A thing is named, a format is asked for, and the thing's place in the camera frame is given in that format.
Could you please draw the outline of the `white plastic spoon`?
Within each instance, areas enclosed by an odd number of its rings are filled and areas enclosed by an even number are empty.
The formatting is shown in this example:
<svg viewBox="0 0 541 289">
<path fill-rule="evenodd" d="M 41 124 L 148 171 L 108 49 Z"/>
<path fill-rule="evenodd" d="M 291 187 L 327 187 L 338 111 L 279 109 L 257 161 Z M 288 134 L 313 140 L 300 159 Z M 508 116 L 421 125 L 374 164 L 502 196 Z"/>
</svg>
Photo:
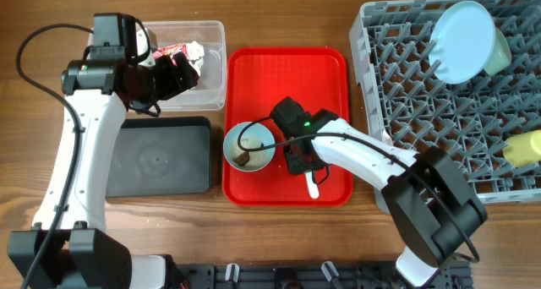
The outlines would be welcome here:
<svg viewBox="0 0 541 289">
<path fill-rule="evenodd" d="M 314 182 L 312 178 L 312 172 L 305 172 L 304 173 L 307 189 L 309 193 L 309 197 L 311 199 L 318 199 L 320 197 L 320 191 L 318 188 L 318 184 Z"/>
</svg>

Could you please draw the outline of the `red snack wrapper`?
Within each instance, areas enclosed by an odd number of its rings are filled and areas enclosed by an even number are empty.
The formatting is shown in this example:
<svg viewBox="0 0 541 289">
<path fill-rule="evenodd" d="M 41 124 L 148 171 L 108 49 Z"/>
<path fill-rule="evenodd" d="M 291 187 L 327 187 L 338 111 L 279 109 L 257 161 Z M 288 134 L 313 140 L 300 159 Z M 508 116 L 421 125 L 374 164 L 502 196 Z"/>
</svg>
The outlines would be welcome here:
<svg viewBox="0 0 541 289">
<path fill-rule="evenodd" d="M 170 46 L 159 47 L 155 52 L 153 52 L 153 58 L 157 59 L 162 56 L 173 56 L 177 53 L 182 53 L 184 56 L 187 56 L 187 48 L 184 43 L 174 44 Z"/>
</svg>

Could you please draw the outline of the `light blue plate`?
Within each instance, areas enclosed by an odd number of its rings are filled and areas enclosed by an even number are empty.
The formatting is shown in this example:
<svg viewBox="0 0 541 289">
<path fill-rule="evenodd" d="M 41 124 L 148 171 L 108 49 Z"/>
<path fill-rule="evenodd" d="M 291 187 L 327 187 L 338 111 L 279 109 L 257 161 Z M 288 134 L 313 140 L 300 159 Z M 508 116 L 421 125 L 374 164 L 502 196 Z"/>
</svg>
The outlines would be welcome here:
<svg viewBox="0 0 541 289">
<path fill-rule="evenodd" d="M 438 19 L 430 41 L 431 65 L 437 79 L 449 85 L 466 82 L 488 62 L 495 47 L 495 23 L 480 3 L 462 1 L 448 8 Z"/>
</svg>

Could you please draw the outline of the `yellow plastic cup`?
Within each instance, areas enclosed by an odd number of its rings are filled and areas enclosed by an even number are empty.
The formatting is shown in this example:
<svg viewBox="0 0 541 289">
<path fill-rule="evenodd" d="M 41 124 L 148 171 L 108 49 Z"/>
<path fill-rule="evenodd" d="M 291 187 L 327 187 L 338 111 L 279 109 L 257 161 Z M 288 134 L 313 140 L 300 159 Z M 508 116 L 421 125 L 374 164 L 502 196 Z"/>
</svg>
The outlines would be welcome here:
<svg viewBox="0 0 541 289">
<path fill-rule="evenodd" d="M 511 136 L 503 149 L 506 161 L 515 167 L 537 163 L 541 158 L 541 131 Z"/>
</svg>

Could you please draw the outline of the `mint green bowl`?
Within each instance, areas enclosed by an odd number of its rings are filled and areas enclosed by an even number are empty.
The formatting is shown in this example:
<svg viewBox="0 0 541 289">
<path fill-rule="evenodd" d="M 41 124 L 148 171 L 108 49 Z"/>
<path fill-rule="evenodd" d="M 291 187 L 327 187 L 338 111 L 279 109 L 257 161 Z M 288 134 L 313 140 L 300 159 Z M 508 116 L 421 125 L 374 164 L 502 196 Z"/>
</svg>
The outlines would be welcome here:
<svg viewBox="0 0 541 289">
<path fill-rule="evenodd" d="M 489 76 L 494 76 L 511 64 L 511 49 L 505 36 L 499 29 L 495 29 L 495 45 L 489 60 L 484 65 L 484 71 Z"/>
</svg>

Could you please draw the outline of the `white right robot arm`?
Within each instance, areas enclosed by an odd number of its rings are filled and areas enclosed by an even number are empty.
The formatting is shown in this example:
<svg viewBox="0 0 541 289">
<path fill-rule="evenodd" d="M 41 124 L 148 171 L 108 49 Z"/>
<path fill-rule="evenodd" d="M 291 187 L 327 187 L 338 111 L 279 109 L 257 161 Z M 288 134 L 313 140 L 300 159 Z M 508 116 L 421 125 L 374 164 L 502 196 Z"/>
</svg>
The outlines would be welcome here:
<svg viewBox="0 0 541 289">
<path fill-rule="evenodd" d="M 372 185 L 381 195 L 406 247 L 396 270 L 412 286 L 426 286 L 488 219 L 481 200 L 457 164 L 442 149 L 422 153 L 387 145 L 322 109 L 305 111 L 287 97 L 270 112 L 285 137 L 291 174 L 315 173 L 338 166 Z"/>
</svg>

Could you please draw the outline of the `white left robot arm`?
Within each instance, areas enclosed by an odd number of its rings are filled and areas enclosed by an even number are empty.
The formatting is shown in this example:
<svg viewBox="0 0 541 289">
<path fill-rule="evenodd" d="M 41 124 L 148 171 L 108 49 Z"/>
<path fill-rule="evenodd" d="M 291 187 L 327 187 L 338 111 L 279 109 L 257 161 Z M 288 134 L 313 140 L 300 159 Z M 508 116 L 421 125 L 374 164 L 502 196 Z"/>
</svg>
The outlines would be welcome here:
<svg viewBox="0 0 541 289">
<path fill-rule="evenodd" d="M 96 14 L 93 42 L 63 71 L 61 141 L 46 195 L 8 256 L 26 288 L 187 288 L 170 255 L 133 255 L 107 234 L 107 180 L 129 111 L 158 117 L 160 103 L 193 88 L 205 55 L 197 42 L 156 49 L 128 14 Z"/>
</svg>

